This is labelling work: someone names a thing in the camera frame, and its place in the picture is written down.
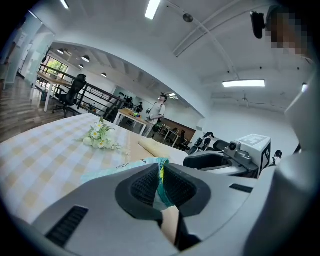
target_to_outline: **table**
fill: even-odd
[[[95,149],[81,138],[99,117],[87,113],[21,133],[0,144],[0,188],[9,212],[31,224],[46,208],[78,188],[84,173],[153,157],[138,144],[142,137],[104,121],[129,152]],[[183,165],[187,153],[161,145],[169,161]]]
[[[140,135],[142,135],[149,123],[147,121],[143,120],[141,117],[132,116],[133,114],[134,114],[134,112],[129,108],[119,109],[118,110],[118,114],[116,115],[113,123],[118,126],[119,123],[121,122],[120,116],[122,116],[122,118],[123,117],[129,118],[129,119],[133,120],[134,122],[138,122],[139,124],[143,125],[143,127],[142,127],[142,129],[140,131]]]
[[[175,132],[172,131],[172,130],[168,130],[168,132],[166,133],[163,141],[166,140],[166,138],[167,138],[167,136],[168,136],[168,134],[169,134],[170,132],[172,132],[174,135],[176,135],[176,139],[174,140],[174,143],[172,144],[172,147],[174,147],[174,146],[176,145],[177,140],[178,140],[179,138],[181,138],[181,136],[178,135],[177,133],[175,133]]]
[[[61,86],[65,86],[65,87],[71,87],[72,83],[70,83],[70,82],[68,82],[66,80],[63,80],[61,78],[53,78],[53,77],[50,76],[50,74],[45,74],[45,73],[40,73],[40,72],[37,72],[36,74],[37,74],[38,77],[41,77],[41,78],[45,79],[46,81],[48,81],[50,83],[49,91],[48,91],[48,94],[46,96],[45,105],[44,105],[44,112],[47,112],[48,105],[49,105],[49,98],[50,98],[50,94],[51,94],[53,85],[55,84],[55,85],[61,85]],[[30,95],[30,100],[32,100],[32,97],[34,95],[35,87],[36,87],[36,83],[33,84],[31,95]]]
[[[164,129],[170,129],[170,127],[169,126],[166,126],[165,124],[160,124],[161,125],[161,127],[160,127],[160,129],[159,129],[159,131],[157,132],[158,134],[161,134],[161,131],[162,131],[162,128],[164,127]]]

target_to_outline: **white shirt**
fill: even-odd
[[[151,108],[148,117],[151,115],[154,117],[157,117],[159,115],[164,116],[165,111],[166,111],[166,106],[162,102],[160,102],[160,103],[157,102]],[[155,118],[153,120],[150,120],[149,118],[146,119],[147,122],[149,122],[150,124],[153,124],[153,125],[155,125],[158,122],[158,120],[159,120],[159,118]]]

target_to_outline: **fabric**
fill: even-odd
[[[162,203],[165,204],[166,208],[173,206],[173,204],[170,202],[170,200],[166,194],[165,188],[164,188],[164,164],[165,163],[169,163],[168,158],[148,157],[148,158],[136,161],[136,162],[122,164],[116,168],[86,173],[86,174],[82,175],[81,181],[82,181],[82,183],[86,183],[86,182],[92,181],[97,178],[121,173],[121,172],[130,170],[132,168],[145,166],[145,165],[149,165],[149,164],[158,164],[158,166],[159,166],[159,186],[157,189],[157,193],[158,193],[159,197],[155,197],[154,204],[155,204],[155,208],[157,208],[157,206],[159,205],[158,210],[163,210],[163,208],[161,208]]]
[[[139,141],[139,144],[156,158],[168,158],[169,154],[166,149],[162,147],[163,144],[156,142],[152,138],[145,138]]]
[[[0,144],[0,189],[8,211],[31,224],[46,208],[78,188],[88,172],[153,157],[141,136],[104,121],[124,150],[95,149],[77,140],[99,117],[82,114],[48,123]],[[163,145],[171,163],[183,165],[185,152]]]

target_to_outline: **wooden desk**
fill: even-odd
[[[52,91],[52,87],[53,85],[60,85],[60,86],[65,86],[65,87],[71,87],[72,86],[72,83],[66,81],[66,80],[63,80],[61,78],[53,78],[51,77],[49,74],[45,74],[45,73],[40,73],[40,72],[37,72],[36,73],[38,77],[41,77],[43,78],[44,80],[48,81],[50,83],[50,87],[49,87],[49,91],[48,91],[48,94],[46,96],[46,99],[45,99],[45,105],[44,105],[44,112],[47,112],[48,110],[48,105],[49,105],[49,98],[50,98],[50,94],[51,94],[51,91]],[[35,90],[35,87],[36,87],[36,82],[33,84],[33,88],[32,88],[32,91],[31,91],[31,95],[30,95],[30,99],[32,99],[32,96],[34,94],[34,90]]]
[[[141,117],[132,116],[133,114],[134,114],[134,112],[131,109],[128,109],[128,108],[119,109],[118,114],[116,115],[116,118],[113,121],[113,123],[118,126],[120,123],[120,116],[129,118],[129,119],[133,120],[134,122],[138,122],[139,124],[143,125],[143,127],[140,131],[140,135],[142,135],[147,127],[147,124],[149,124],[149,123],[147,121],[143,120]]]

